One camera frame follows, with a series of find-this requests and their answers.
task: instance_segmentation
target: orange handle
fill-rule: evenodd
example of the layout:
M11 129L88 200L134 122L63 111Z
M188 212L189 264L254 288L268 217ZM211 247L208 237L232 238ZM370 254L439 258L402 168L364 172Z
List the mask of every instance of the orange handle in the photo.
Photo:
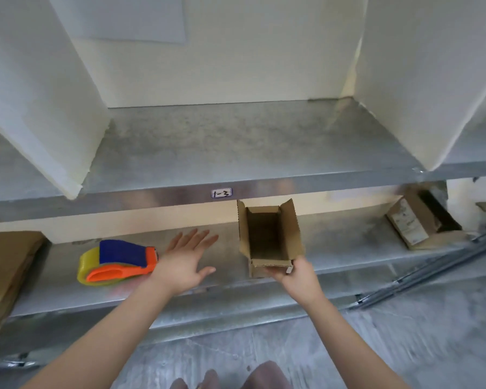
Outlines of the orange handle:
M140 266L123 266L118 263L109 263L90 271L86 276L89 282L106 281L115 279L125 279L127 277L138 276L141 274L151 273L155 267L158 257L154 247L146 247L146 262L147 266L141 268Z

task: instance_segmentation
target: person's left hand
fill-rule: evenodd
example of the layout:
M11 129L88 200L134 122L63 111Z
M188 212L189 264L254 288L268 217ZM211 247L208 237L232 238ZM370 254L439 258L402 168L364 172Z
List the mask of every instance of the person's left hand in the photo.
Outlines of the person's left hand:
M182 233L176 235L150 276L151 281L163 285L170 296L198 286L205 277L216 271L216 268L208 266L196 272L205 250L218 240L218 235L205 239L208 230L197 232L198 229L193 229L186 236L182 236Z

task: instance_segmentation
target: person's left arm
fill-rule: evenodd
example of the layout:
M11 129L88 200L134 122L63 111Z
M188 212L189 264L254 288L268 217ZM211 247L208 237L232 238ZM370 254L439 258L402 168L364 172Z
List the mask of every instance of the person's left arm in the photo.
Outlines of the person's left arm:
M44 367L22 389L108 389L171 297L198 284L215 268L196 272L204 251L218 239L208 231L178 234L153 273L110 314Z

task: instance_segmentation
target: person's right arm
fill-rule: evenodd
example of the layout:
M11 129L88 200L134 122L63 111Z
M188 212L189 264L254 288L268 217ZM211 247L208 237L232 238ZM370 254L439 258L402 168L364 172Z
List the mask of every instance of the person's right arm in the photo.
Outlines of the person's right arm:
M326 298L311 263L297 257L293 266L291 274L268 272L306 310L348 389L408 388Z

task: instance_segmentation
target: concrete floor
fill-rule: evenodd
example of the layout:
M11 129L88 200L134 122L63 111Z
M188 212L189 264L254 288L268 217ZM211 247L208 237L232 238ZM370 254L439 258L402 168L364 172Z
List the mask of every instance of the concrete floor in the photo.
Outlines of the concrete floor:
M486 277L413 290L345 317L413 388L486 388ZM140 347L112 387L167 389L182 377L194 388L214 368L223 388L239 388L266 360L295 388L345 387L307 318ZM34 373L0 373L0 388Z

